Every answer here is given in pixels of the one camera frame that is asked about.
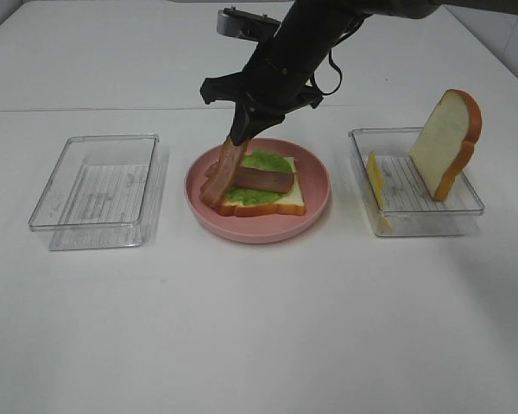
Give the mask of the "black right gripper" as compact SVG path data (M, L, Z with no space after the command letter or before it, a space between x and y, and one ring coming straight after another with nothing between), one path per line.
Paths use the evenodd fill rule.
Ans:
M208 104L235 103L229 137L242 145L303 106L316 106L318 92L306 85L324 59L321 25L224 25L219 33L256 43L240 72L206 78L200 94Z

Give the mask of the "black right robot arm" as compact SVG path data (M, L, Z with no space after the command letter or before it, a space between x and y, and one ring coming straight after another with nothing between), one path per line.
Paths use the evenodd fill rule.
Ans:
M234 7L218 11L219 34L256 43L240 72L206 78L200 94L206 104L232 101L228 134L240 146L280 124L286 114L317 107L325 93L313 74L332 49L356 33L372 15L422 19L440 1L295 1L282 21Z

